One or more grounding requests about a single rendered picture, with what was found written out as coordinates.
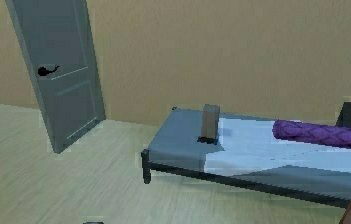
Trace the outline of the grey-brown upright box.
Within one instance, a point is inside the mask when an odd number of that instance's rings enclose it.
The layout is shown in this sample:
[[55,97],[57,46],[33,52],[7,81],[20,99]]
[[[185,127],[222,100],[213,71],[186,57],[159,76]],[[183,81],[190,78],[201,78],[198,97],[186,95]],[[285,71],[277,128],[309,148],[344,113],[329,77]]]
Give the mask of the grey-brown upright box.
[[218,122],[220,107],[205,104],[202,110],[202,124],[198,141],[207,144],[216,144],[218,141]]

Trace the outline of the grey room door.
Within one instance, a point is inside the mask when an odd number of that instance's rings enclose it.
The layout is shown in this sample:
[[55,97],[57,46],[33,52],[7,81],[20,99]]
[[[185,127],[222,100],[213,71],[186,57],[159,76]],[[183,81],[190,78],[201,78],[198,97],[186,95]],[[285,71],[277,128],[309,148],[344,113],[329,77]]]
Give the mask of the grey room door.
[[86,0],[5,2],[52,149],[61,153],[106,118]]

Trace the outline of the purple quilted pillow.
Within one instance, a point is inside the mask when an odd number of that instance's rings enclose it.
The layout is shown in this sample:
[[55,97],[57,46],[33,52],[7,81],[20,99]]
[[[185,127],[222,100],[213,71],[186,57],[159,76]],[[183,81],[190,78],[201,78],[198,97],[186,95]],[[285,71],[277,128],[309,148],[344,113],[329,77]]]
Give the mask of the purple quilted pillow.
[[276,120],[272,127],[276,139],[351,149],[351,128]]

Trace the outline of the blue bed with black frame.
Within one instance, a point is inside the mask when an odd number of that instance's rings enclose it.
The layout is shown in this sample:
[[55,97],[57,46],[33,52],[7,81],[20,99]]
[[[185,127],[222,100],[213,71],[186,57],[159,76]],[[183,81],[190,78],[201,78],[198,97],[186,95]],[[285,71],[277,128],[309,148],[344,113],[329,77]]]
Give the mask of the blue bed with black frame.
[[153,170],[345,208],[351,201],[351,150],[279,140],[266,118],[222,113],[218,139],[201,143],[202,112],[174,107],[141,152]]

